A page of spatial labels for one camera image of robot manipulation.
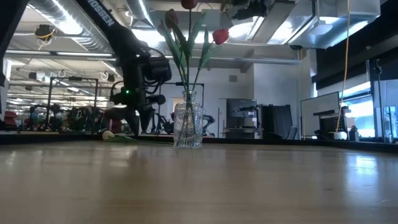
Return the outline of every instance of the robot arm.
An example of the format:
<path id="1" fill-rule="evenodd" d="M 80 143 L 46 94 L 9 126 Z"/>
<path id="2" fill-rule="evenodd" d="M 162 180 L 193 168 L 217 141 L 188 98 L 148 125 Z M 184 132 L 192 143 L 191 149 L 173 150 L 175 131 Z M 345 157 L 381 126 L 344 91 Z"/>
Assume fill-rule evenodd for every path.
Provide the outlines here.
<path id="1" fill-rule="evenodd" d="M 4 6 L 0 8 L 0 62 L 28 2 L 29 0 L 5 0 Z M 165 102 L 164 96 L 152 95 L 155 91 L 149 92 L 147 88 L 154 86 L 157 89 L 171 79 L 169 61 L 159 51 L 160 57 L 151 57 L 149 51 L 155 49 L 142 45 L 131 30 L 114 19 L 100 0 L 76 2 L 106 36 L 123 72 L 122 92 L 111 95 L 111 100 L 127 105 L 130 110 L 138 110 L 142 129 L 146 130 L 154 113 L 152 104 Z M 0 73 L 0 86 L 3 80 L 4 74 Z"/>
<path id="2" fill-rule="evenodd" d="M 203 125 L 203 132 L 206 132 L 207 127 L 215 122 L 214 117 L 210 115 L 203 115 L 203 121 L 207 121 L 207 124 Z"/>

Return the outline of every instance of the ceiling beam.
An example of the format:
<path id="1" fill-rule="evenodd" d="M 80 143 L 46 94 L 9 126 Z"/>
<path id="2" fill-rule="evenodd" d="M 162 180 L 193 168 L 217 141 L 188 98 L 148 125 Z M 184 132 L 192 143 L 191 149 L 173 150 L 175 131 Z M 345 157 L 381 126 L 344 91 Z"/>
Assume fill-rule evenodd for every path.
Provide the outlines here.
<path id="1" fill-rule="evenodd" d="M 38 50 L 7 50 L 6 57 L 10 58 L 47 58 L 61 60 L 108 60 L 116 61 L 111 54 L 100 53 L 81 53 L 81 52 L 54 52 Z M 165 56 L 167 59 L 173 59 L 171 55 Z M 193 56 L 192 60 L 199 60 L 199 56 Z M 211 57 L 210 60 L 218 62 L 249 62 L 249 63 L 271 63 L 283 65 L 297 65 L 300 60 L 284 58 L 246 58 L 246 57 Z"/>

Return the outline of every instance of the wall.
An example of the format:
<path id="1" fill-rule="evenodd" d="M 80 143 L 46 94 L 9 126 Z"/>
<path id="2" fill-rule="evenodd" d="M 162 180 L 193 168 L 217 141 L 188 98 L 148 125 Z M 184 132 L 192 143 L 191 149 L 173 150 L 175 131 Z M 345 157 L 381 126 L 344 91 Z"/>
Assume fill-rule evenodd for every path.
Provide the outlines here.
<path id="1" fill-rule="evenodd" d="M 180 82 L 181 78 L 178 74 L 178 70 L 174 64 L 170 64 L 172 67 L 173 77 L 168 83 Z M 190 69 L 190 82 L 193 83 L 195 75 L 197 73 L 196 68 Z M 229 76 L 236 75 L 238 77 L 237 82 L 229 82 Z M 229 69 L 229 68 L 212 68 L 211 70 L 203 69 L 198 77 L 197 83 L 205 84 L 205 99 L 203 108 L 205 113 L 211 115 L 216 119 L 215 124 L 209 126 L 209 131 L 217 136 L 217 117 L 218 107 L 220 98 L 246 98 L 246 74 L 241 73 L 240 69 Z M 173 99 L 182 97 L 182 86 L 175 85 L 162 85 L 161 94 L 166 97 L 166 103 L 160 107 L 160 114 L 165 116 L 166 119 L 170 118 L 170 114 L 173 111 Z M 196 101 L 201 103 L 201 86 L 195 87 L 197 91 Z"/>
<path id="2" fill-rule="evenodd" d="M 301 65 L 254 64 L 254 98 L 257 103 L 290 105 L 293 125 L 299 125 L 301 72 Z"/>

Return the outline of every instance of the clear glass vase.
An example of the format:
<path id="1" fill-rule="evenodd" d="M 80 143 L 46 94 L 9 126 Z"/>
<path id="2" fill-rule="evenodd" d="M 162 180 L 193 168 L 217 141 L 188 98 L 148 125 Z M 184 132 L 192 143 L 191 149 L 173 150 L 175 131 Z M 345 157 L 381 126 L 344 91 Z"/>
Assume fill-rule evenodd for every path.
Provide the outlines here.
<path id="1" fill-rule="evenodd" d="M 183 91 L 184 100 L 174 108 L 174 147 L 198 149 L 203 139 L 203 108 L 195 91 Z"/>

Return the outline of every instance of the red tulip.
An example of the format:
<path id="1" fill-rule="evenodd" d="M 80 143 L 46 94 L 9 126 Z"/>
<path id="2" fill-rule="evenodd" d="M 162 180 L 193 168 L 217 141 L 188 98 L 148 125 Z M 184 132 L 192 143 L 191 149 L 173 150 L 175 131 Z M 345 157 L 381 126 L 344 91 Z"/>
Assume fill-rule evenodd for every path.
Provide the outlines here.
<path id="1" fill-rule="evenodd" d="M 229 32 L 228 29 L 219 29 L 213 32 L 213 40 L 216 42 L 216 45 L 223 44 L 228 40 Z"/>
<path id="2" fill-rule="evenodd" d="M 181 6 L 184 9 L 193 9 L 198 4 L 198 0 L 181 0 Z"/>
<path id="3" fill-rule="evenodd" d="M 172 21 L 178 25 L 178 17 L 174 11 L 174 9 L 170 9 L 166 12 L 165 20 L 166 26 L 171 29 L 172 28 Z"/>

